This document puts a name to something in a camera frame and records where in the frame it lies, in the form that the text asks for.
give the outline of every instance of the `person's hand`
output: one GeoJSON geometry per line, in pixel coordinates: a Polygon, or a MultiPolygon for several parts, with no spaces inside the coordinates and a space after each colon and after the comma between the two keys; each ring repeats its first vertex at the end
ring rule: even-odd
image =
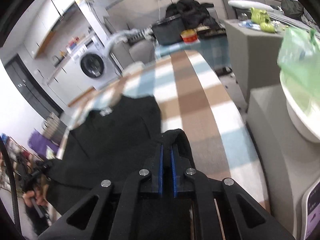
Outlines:
{"type": "Polygon", "coordinates": [[[33,207],[33,204],[31,202],[31,198],[33,197],[36,198],[37,205],[47,206],[48,202],[44,199],[43,195],[40,193],[39,190],[36,190],[36,192],[30,190],[22,195],[22,198],[28,207],[33,207]]]}

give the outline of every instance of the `white pillow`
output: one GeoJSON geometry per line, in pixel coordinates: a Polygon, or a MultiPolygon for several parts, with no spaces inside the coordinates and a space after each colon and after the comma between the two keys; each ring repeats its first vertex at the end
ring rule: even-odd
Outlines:
{"type": "Polygon", "coordinates": [[[274,9],[269,5],[266,5],[260,2],[247,1],[247,0],[229,0],[228,5],[232,7],[240,8],[240,9],[250,9],[251,7],[254,7],[256,9],[266,10],[270,12],[274,11],[274,9]]]}

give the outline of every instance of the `plaid blanket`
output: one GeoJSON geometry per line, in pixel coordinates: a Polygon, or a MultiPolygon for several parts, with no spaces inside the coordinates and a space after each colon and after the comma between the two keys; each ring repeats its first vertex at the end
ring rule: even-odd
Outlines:
{"type": "Polygon", "coordinates": [[[155,45],[156,59],[167,56],[180,50],[196,50],[206,60],[209,66],[218,70],[230,67],[229,43],[227,36],[217,36],[207,40],[198,40],[193,43],[179,42],[168,46],[155,45]]]}
{"type": "MultiPolygon", "coordinates": [[[[176,52],[95,91],[76,110],[69,129],[80,125],[89,111],[116,103],[121,93],[133,98],[154,95],[162,131],[185,131],[196,168],[213,179],[233,178],[269,210],[265,178],[250,135],[219,78],[198,52],[176,52]]],[[[68,130],[58,158],[63,157],[67,138],[68,130]]]]}

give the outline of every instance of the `gray table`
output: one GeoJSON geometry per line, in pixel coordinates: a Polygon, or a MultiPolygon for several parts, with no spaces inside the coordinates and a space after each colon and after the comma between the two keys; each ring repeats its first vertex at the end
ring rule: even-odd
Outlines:
{"type": "Polygon", "coordinates": [[[260,152],[272,214],[300,239],[301,199],[320,177],[320,144],[293,126],[281,85],[251,91],[247,124],[260,152]]]}
{"type": "Polygon", "coordinates": [[[226,20],[230,63],[246,102],[252,88],[279,84],[277,58],[283,33],[265,33],[226,20]]]}

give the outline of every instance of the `side table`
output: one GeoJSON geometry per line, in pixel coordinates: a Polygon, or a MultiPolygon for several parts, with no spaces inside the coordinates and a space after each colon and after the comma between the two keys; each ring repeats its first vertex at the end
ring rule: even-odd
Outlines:
{"type": "Polygon", "coordinates": [[[265,33],[243,28],[238,25],[238,20],[226,20],[224,24],[232,70],[248,102],[252,88],[280,83],[277,58],[284,33],[265,33]]]}

